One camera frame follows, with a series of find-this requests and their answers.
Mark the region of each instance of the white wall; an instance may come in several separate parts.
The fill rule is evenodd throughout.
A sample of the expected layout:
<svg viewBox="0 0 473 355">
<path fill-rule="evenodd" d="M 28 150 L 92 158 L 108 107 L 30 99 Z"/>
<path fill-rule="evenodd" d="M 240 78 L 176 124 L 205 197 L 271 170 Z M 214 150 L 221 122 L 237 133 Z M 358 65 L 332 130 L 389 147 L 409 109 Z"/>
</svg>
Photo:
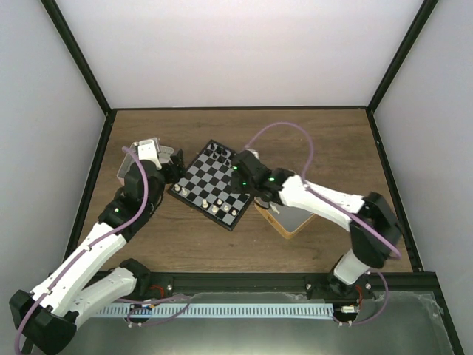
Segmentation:
<svg viewBox="0 0 473 355">
<path fill-rule="evenodd" d="M 421 0 L 58 0 L 112 107 L 368 105 Z"/>
<path fill-rule="evenodd" d="M 375 113 L 416 244 L 473 354 L 473 2 L 439 1 Z"/>
<path fill-rule="evenodd" d="M 8 306 L 61 262 L 104 116 L 40 1 L 0 10 L 0 354 Z"/>
</svg>

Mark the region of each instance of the wooden table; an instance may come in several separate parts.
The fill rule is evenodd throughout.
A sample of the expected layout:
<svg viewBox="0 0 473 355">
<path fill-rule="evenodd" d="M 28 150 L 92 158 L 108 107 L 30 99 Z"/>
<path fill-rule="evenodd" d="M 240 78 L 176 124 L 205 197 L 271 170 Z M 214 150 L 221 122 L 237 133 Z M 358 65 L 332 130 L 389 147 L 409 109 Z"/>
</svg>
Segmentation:
<svg viewBox="0 0 473 355">
<path fill-rule="evenodd" d="M 184 151 L 186 165 L 210 140 L 240 150 L 263 126 L 290 121 L 313 137 L 316 158 L 307 178 L 331 189 L 389 198 L 364 110 L 133 110 L 119 111 L 98 175 L 81 240 L 119 187 L 122 146 L 158 137 Z M 304 136 L 290 127 L 267 131 L 255 144 L 261 160 L 300 172 L 307 159 Z M 411 271 L 404 242 L 402 261 L 387 271 Z M 154 217 L 103 269 L 133 257 L 152 271 L 326 272 L 350 249 L 349 234 L 316 218 L 292 240 L 281 237 L 253 206 L 227 231 L 174 197 L 164 196 Z"/>
</svg>

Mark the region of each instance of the black metal frame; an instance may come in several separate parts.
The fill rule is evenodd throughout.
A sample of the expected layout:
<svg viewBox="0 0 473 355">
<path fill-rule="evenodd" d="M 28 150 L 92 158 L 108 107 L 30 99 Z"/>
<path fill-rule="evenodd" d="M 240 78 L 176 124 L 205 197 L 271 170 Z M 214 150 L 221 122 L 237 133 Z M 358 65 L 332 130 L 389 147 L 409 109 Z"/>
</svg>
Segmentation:
<svg viewBox="0 0 473 355">
<path fill-rule="evenodd" d="M 89 85 L 95 99 L 100 105 L 103 113 L 106 116 L 105 123 L 103 125 L 101 137 L 98 143 L 97 150 L 95 151 L 94 160 L 92 167 L 87 178 L 86 187 L 84 189 L 83 196 L 78 208 L 78 213 L 75 218 L 72 233 L 67 245 L 65 258 L 68 257 L 78 245 L 78 240 L 81 235 L 81 231 L 84 225 L 86 212 L 89 208 L 92 193 L 95 187 L 98 173 L 102 164 L 103 156 L 105 154 L 106 145 L 109 140 L 112 126 L 115 120 L 115 116 L 119 109 L 111 109 L 105 96 L 102 93 L 101 88 L 98 85 L 86 59 L 78 46 L 77 41 L 66 23 L 66 20 L 61 14 L 61 11 L 55 0 L 41 0 L 44 8 L 50 15 L 52 22 L 56 26 L 59 34 L 61 35 L 65 45 L 69 49 L 71 56 L 74 58 L 79 70 L 81 71 L 85 81 Z M 416 38 L 421 32 L 423 26 L 427 22 L 430 14 L 435 8 L 438 0 L 424 0 L 421 5 L 414 21 L 409 27 L 397 53 L 395 54 L 391 64 L 389 65 L 386 73 L 384 74 L 381 83 L 372 97 L 368 107 L 366 106 L 306 106 L 306 107 L 291 107 L 291 106 L 277 106 L 277 107 L 195 107 L 195 108 L 179 108 L 183 109 L 197 109 L 197 110 L 214 110 L 214 109 L 363 109 L 366 110 L 367 118 L 370 123 L 370 127 L 373 133 L 374 140 L 378 147 L 378 154 L 381 160 L 381 164 L 384 169 L 384 174 L 387 179 L 389 191 L 392 196 L 396 214 L 400 220 L 401 227 L 404 232 L 404 241 L 406 243 L 409 261 L 412 265 L 412 273 L 386 273 L 385 277 L 389 284 L 389 288 L 392 291 L 431 291 L 438 305 L 443 309 L 443 322 L 446 326 L 446 330 L 449 335 L 450 342 L 452 344 L 455 354 L 464 354 L 463 349 L 458 339 L 457 332 L 450 317 L 449 310 L 446 306 L 445 299 L 443 298 L 440 285 L 438 283 L 435 273 L 425 272 L 423 270 L 422 262 L 419 257 L 417 247 L 415 245 L 412 232 L 409 227 L 409 223 L 404 211 L 401 197 L 399 195 L 395 179 L 392 175 L 389 162 L 384 151 L 384 147 L 379 136 L 378 128 L 374 119 L 374 112 L 378 108 L 382 98 L 389 89 L 390 84 L 394 80 L 397 72 L 399 71 L 404 59 L 407 57 L 410 49 L 415 43 Z M 167 110 L 171 108 L 152 108 L 157 110 Z M 105 271 L 100 271 L 95 276 L 95 279 L 102 278 L 106 275 Z M 301 273 L 301 274 L 226 274 L 226 273 L 152 273 L 152 279 L 154 282 L 171 285 L 172 291 L 166 291 L 168 294 L 172 292 L 181 292 L 184 294 L 195 294 L 199 292 L 262 292 L 262 291 L 280 291 L 280 292 L 293 292 L 293 293 L 306 293 L 309 298 L 325 298 L 326 301 L 343 302 L 344 300 L 337 299 L 331 300 L 326 298 L 323 291 L 317 288 L 310 287 L 307 290 L 307 284 L 317 285 L 323 283 L 323 280 L 327 279 L 327 274 L 318 273 Z M 369 276 L 369 282 L 372 285 L 372 291 L 381 291 L 383 284 L 377 276 Z M 32 344 L 26 342 L 24 345 L 24 351 L 30 350 Z"/>
</svg>

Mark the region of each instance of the chessboard border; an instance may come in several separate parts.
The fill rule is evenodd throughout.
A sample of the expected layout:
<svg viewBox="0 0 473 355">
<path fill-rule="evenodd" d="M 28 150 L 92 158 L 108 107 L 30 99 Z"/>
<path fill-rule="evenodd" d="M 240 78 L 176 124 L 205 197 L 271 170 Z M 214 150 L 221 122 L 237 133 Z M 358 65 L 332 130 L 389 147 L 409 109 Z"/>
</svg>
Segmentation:
<svg viewBox="0 0 473 355">
<path fill-rule="evenodd" d="M 209 144 L 213 144 L 213 143 L 216 143 L 218 144 L 219 146 L 224 146 L 227 150 L 229 150 L 231 153 L 233 154 L 236 154 L 237 151 L 233 150 L 232 148 L 228 148 L 225 144 L 222 144 L 220 142 L 217 142 L 216 140 L 214 139 L 211 139 L 201 150 L 200 152 L 198 152 L 196 155 L 195 155 L 195 158 L 192 160 L 192 162 L 187 165 L 186 167 L 186 173 L 187 171 L 191 168 L 191 166 L 194 165 L 194 163 L 197 161 L 197 159 L 199 158 L 199 156 L 201 156 L 204 151 L 207 149 L 208 145 Z M 220 221 L 217 217 L 215 218 L 212 218 L 212 215 L 211 214 L 206 214 L 204 213 L 203 211 L 199 210 L 197 208 L 197 205 L 195 205 L 194 203 L 191 203 L 189 202 L 186 198 L 182 197 L 181 195 L 179 195 L 179 193 L 175 192 L 174 189 L 173 189 L 173 185 L 171 185 L 167 192 L 168 194 L 170 194 L 172 197 L 175 197 L 177 198 L 179 201 L 185 203 L 187 206 L 191 207 L 192 209 L 195 209 L 196 211 L 198 211 L 200 214 L 203 214 L 205 217 L 207 217 L 209 220 L 211 220 L 212 222 L 215 222 L 216 224 L 218 224 L 219 226 L 225 228 L 226 230 L 228 231 L 233 231 L 235 226 L 238 224 L 240 218 L 245 214 L 246 210 L 248 209 L 248 207 L 251 205 L 251 202 L 253 201 L 253 197 L 250 196 L 248 198 L 248 201 L 246 203 L 245 206 L 243 206 L 243 208 L 240 210 L 240 213 L 238 214 L 238 216 L 235 217 L 234 221 L 232 222 L 232 224 L 230 226 L 228 226 L 227 224 L 223 223 L 222 221 Z"/>
</svg>

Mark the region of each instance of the purple cable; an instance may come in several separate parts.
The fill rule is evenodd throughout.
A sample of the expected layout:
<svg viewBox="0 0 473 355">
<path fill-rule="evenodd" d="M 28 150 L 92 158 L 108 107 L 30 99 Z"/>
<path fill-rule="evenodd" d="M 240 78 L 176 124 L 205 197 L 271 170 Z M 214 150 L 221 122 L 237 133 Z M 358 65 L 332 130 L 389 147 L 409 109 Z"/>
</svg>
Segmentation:
<svg viewBox="0 0 473 355">
<path fill-rule="evenodd" d="M 314 153 L 314 148 L 313 148 L 313 142 L 312 142 L 312 138 L 309 136 L 309 133 L 307 133 L 307 131 L 305 129 L 303 129 L 302 127 L 300 127 L 299 125 L 297 124 L 293 124 L 291 122 L 276 122 L 274 124 L 269 124 L 267 125 L 266 127 L 264 127 L 263 129 L 261 129 L 258 133 L 256 133 L 256 135 L 251 138 L 251 140 L 245 145 L 245 149 L 249 149 L 251 144 L 263 133 L 265 132 L 267 129 L 270 129 L 271 127 L 274 127 L 274 126 L 280 126 L 280 125 L 285 125 L 285 126 L 291 126 L 291 127 L 294 127 L 296 129 L 298 129 L 299 131 L 301 131 L 304 136 L 306 137 L 307 139 L 307 142 L 309 143 L 309 158 L 307 159 L 305 165 L 304 165 L 304 168 L 301 172 L 301 180 L 302 180 L 302 183 L 304 184 L 304 187 L 305 187 L 305 191 L 308 191 L 310 192 L 312 195 L 314 195 L 315 197 L 317 197 L 318 199 L 324 201 L 326 204 L 328 204 L 329 206 L 332 206 L 334 209 L 336 209 L 337 211 L 347 215 L 351 220 L 354 220 L 355 222 L 357 222 L 357 224 L 359 224 L 361 227 L 363 227 L 364 229 L 366 229 L 369 233 L 371 233 L 376 239 L 378 239 L 380 242 L 382 242 L 387 248 L 389 248 L 389 250 L 391 250 L 394 254 L 395 254 L 395 259 L 400 259 L 401 258 L 401 253 L 399 252 L 399 250 L 397 250 L 397 248 L 391 244 L 390 242 L 388 242 L 386 239 L 384 239 L 384 237 L 379 234 L 372 226 L 370 226 L 369 224 L 365 223 L 361 218 L 359 218 L 358 216 L 356 216 L 355 214 L 347 211 L 346 209 L 344 209 L 343 207 L 339 206 L 337 203 L 334 203 L 333 201 L 329 200 L 328 198 L 326 198 L 324 195 L 320 195 L 317 191 L 313 190 L 310 185 L 307 184 L 307 181 L 305 180 L 305 175 L 307 173 L 307 170 L 309 169 L 309 166 L 310 164 L 312 163 L 312 160 L 313 160 L 313 153 Z"/>
<path fill-rule="evenodd" d="M 173 300 L 179 300 L 179 299 L 182 299 L 182 298 L 185 298 L 188 300 L 187 304 L 184 306 L 183 309 L 181 309 L 180 311 L 174 313 L 172 316 L 168 317 L 168 318 L 165 318 L 165 319 L 162 319 L 162 320 L 158 320 L 156 322 L 145 322 L 145 323 L 140 323 L 141 325 L 139 325 L 140 327 L 152 327 L 154 325 L 159 325 L 159 324 L 163 324 L 163 323 L 166 323 L 166 322 L 169 322 L 171 320 L 175 320 L 176 318 L 178 318 L 182 313 L 184 313 L 187 308 L 189 308 L 189 306 L 191 305 L 191 298 L 190 297 L 185 297 L 185 296 L 179 296 L 179 295 L 176 295 L 174 297 L 169 297 L 169 298 L 163 298 L 161 300 L 155 300 L 155 301 L 149 301 L 149 302 L 135 302 L 135 301 L 131 301 L 132 303 L 136 303 L 136 304 L 146 304 L 146 305 L 159 305 L 161 303 L 164 303 L 164 302 L 171 302 Z M 125 300 L 125 299 L 119 299 L 121 301 L 125 301 L 125 302 L 130 302 L 129 300 Z M 132 325 L 133 322 L 132 320 L 130 319 L 131 315 L 133 315 L 133 313 L 137 312 L 137 311 L 141 311 L 143 309 L 146 309 L 146 308 L 135 308 L 135 309 L 132 309 L 127 315 L 126 315 L 126 321 L 128 322 L 129 325 Z"/>
<path fill-rule="evenodd" d="M 384 275 L 379 272 L 379 271 L 376 271 L 376 274 L 378 274 L 378 276 L 381 278 L 381 281 L 383 281 L 383 284 L 384 284 L 384 302 L 383 302 L 383 305 L 381 306 L 381 308 L 379 308 L 379 311 L 376 312 L 375 315 L 371 316 L 370 318 L 366 318 L 366 319 L 363 319 L 361 320 L 360 322 L 353 322 L 350 327 L 353 327 L 354 325 L 363 325 L 363 324 L 367 324 L 368 322 L 371 322 L 372 320 L 375 320 L 376 318 L 378 318 L 381 313 L 383 313 L 384 309 L 386 308 L 387 306 L 387 301 L 389 299 L 389 288 L 387 286 L 387 281 L 386 281 L 386 278 L 384 278 Z M 333 320 L 335 320 L 338 324 L 343 324 L 343 322 L 340 322 L 338 319 L 336 319 L 335 317 L 333 317 Z"/>
<path fill-rule="evenodd" d="M 102 240 L 104 240 L 105 238 L 107 238 L 108 236 L 112 235 L 112 234 L 115 234 L 123 229 L 125 229 L 126 227 L 128 227 L 130 224 L 132 224 L 133 222 L 135 222 L 140 216 L 141 214 L 143 213 L 145 207 L 146 207 L 146 203 L 148 202 L 148 179 L 146 177 L 146 173 L 145 173 L 145 169 L 143 168 L 143 165 L 141 164 L 140 162 L 140 159 L 138 158 L 138 156 L 136 156 L 136 154 L 130 150 L 129 148 L 127 147 L 123 147 L 121 149 L 123 152 L 127 153 L 127 154 L 130 154 L 130 156 L 132 157 L 132 159 L 135 161 L 138 169 L 140 170 L 140 173 L 141 173 L 141 176 L 143 178 L 143 201 L 141 202 L 141 206 L 140 206 L 140 209 L 138 209 L 138 212 L 136 213 L 135 216 L 133 216 L 132 219 L 130 219 L 128 222 L 125 222 L 124 224 L 122 224 L 121 226 L 118 226 L 117 228 L 105 233 L 103 236 L 99 237 L 98 239 L 94 240 L 92 243 L 90 243 L 88 245 L 88 247 L 93 247 L 94 245 L 96 245 L 97 243 L 101 242 Z M 54 281 L 52 281 L 51 285 L 48 286 L 48 290 L 51 291 L 57 284 L 58 282 L 62 279 L 62 277 L 72 268 L 72 266 L 77 262 L 77 260 L 79 260 L 84 254 L 86 253 L 86 250 L 83 249 L 82 251 L 80 251 L 64 268 L 63 270 L 59 273 L 59 275 L 54 279 Z M 18 327 L 18 331 L 16 332 L 16 336 L 15 336 L 15 354 L 16 355 L 22 355 L 23 353 L 21 352 L 21 349 L 20 349 L 20 338 L 21 338 L 21 334 L 23 333 L 23 330 L 24 330 L 24 327 L 25 325 L 27 324 L 28 320 L 30 320 L 30 317 L 31 315 L 33 314 L 33 312 L 37 309 L 37 307 L 39 306 L 39 304 L 44 300 L 44 298 L 47 296 L 47 294 L 42 294 L 38 300 L 31 306 L 31 308 L 29 309 L 29 311 L 25 314 L 23 320 L 21 321 L 20 323 L 20 326 Z"/>
</svg>

